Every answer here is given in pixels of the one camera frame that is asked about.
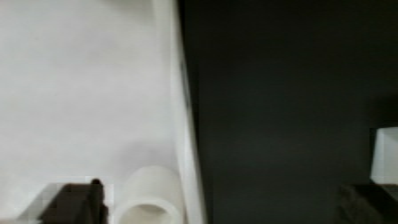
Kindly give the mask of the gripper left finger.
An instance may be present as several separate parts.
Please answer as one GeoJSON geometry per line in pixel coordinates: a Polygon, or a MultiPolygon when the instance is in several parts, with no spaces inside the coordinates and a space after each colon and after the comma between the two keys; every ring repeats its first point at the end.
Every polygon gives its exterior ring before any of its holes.
{"type": "Polygon", "coordinates": [[[98,179],[66,184],[40,215],[42,224],[109,224],[105,187],[98,179]]]}

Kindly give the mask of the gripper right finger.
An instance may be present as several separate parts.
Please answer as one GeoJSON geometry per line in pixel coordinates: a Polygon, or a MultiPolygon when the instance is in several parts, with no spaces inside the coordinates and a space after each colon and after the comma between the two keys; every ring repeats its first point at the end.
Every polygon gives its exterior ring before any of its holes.
{"type": "Polygon", "coordinates": [[[336,224],[398,224],[398,185],[344,185],[336,224]]]}

